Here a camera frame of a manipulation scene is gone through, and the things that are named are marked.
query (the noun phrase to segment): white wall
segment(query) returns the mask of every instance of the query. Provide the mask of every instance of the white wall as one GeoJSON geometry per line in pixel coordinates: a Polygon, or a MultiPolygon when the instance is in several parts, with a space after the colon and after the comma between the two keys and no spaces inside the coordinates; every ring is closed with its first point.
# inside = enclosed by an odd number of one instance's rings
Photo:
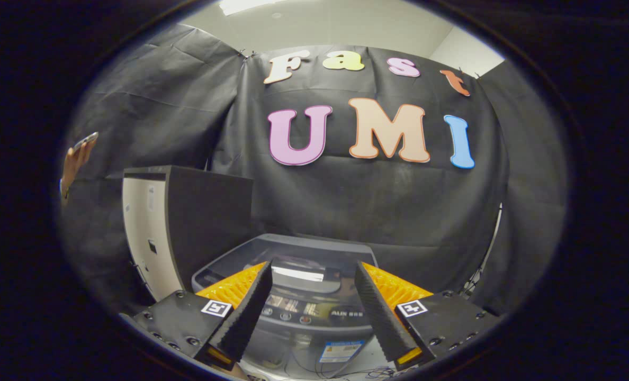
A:
{"type": "Polygon", "coordinates": [[[181,23],[245,53],[346,44],[425,58],[452,29],[447,20],[403,0],[288,0],[232,15],[211,3],[181,23]]]}
{"type": "Polygon", "coordinates": [[[472,77],[477,77],[477,74],[484,75],[505,60],[496,51],[457,26],[451,29],[429,58],[453,68],[460,67],[472,77]]]}

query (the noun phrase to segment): black fabric curtain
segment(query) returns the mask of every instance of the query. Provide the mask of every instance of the black fabric curtain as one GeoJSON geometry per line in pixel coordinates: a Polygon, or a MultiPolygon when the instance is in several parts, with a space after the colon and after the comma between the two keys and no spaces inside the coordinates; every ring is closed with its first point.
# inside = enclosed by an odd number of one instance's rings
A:
{"type": "MultiPolygon", "coordinates": [[[[127,167],[208,169],[254,180],[255,234],[276,232],[368,244],[384,270],[433,292],[460,289],[486,254],[498,205],[498,239],[472,299],[501,312],[538,278],[559,238],[567,175],[555,143],[558,121],[539,106],[505,63],[476,80],[441,63],[359,46],[307,46],[245,59],[214,36],[177,25],[127,51],[87,92],[65,147],[89,133],[100,137],[70,189],[62,211],[68,260],[99,299],[135,313],[152,300],[129,265],[121,215],[121,174],[127,167]],[[290,79],[265,85],[276,56],[310,51],[290,79]],[[331,51],[361,55],[362,70],[322,65],[331,51]],[[395,75],[387,59],[411,60],[419,77],[395,75]],[[470,92],[453,89],[451,70],[470,92]],[[402,104],[424,109],[429,162],[383,151],[352,157],[353,97],[375,99],[392,120],[402,104]],[[295,110],[290,144],[310,139],[308,106],[327,105],[321,157],[285,166],[270,154],[267,116],[295,110]],[[474,167],[450,160],[445,115],[468,123],[474,167]]],[[[377,139],[375,147],[380,149],[377,139]]]]}
{"type": "Polygon", "coordinates": [[[512,63],[479,84],[496,111],[510,171],[498,234],[470,301],[507,313],[532,291],[559,243],[571,161],[561,119],[512,63]]]}
{"type": "Polygon", "coordinates": [[[121,212],[124,169],[203,169],[235,98],[243,60],[211,34],[175,25],[116,58],[80,104],[65,150],[92,132],[100,136],[70,189],[62,235],[80,280],[110,309],[136,313],[154,302],[130,266],[121,212]]]}
{"type": "MultiPolygon", "coordinates": [[[[458,290],[486,254],[507,163],[498,119],[477,81],[455,70],[470,92],[466,97],[440,70],[453,68],[360,46],[302,46],[251,57],[241,69],[237,99],[223,124],[210,169],[254,179],[252,217],[257,233],[361,242],[373,249],[381,268],[409,282],[435,292],[458,290]],[[310,51],[310,56],[290,78],[263,84],[270,59],[301,50],[310,51]],[[325,68],[322,61],[331,51],[354,51],[365,67],[325,68]],[[389,70],[389,58],[411,60],[420,76],[395,75],[389,70]],[[408,162],[396,153],[387,158],[382,150],[375,159],[352,157],[357,116],[348,101],[353,97],[375,99],[390,120],[402,104],[423,108],[430,161],[408,162]],[[295,110],[290,143],[301,149],[310,140],[310,119],[304,110],[315,105],[333,108],[324,153],[305,166],[275,161],[267,116],[295,110]],[[469,124],[474,168],[450,162],[453,140],[445,115],[469,124]]],[[[376,139],[374,144],[380,149],[376,139]]]]}

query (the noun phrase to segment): hand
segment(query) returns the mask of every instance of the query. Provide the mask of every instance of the hand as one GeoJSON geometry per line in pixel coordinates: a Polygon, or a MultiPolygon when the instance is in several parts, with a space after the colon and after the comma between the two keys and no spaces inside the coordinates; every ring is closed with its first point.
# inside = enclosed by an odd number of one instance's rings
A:
{"type": "Polygon", "coordinates": [[[75,181],[77,172],[89,160],[91,150],[94,149],[97,141],[96,139],[93,142],[84,143],[77,151],[73,151],[71,148],[67,150],[62,167],[62,179],[60,180],[63,195],[67,195],[70,185],[75,181]]]}

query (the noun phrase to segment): washing machine label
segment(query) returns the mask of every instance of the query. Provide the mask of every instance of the washing machine label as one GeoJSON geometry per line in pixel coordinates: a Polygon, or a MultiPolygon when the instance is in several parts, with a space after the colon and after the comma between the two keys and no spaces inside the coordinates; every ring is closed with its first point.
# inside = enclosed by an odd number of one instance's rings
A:
{"type": "Polygon", "coordinates": [[[327,342],[319,362],[347,362],[363,344],[363,340],[327,342]]]}

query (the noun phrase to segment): washing machine control panel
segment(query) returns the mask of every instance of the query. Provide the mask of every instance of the washing machine control panel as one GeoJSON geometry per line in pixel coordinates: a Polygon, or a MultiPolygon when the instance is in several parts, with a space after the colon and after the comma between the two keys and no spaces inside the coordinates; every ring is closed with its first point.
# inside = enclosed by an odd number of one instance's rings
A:
{"type": "Polygon", "coordinates": [[[358,327],[370,324],[362,306],[300,301],[271,294],[263,318],[316,327],[358,327]]]}

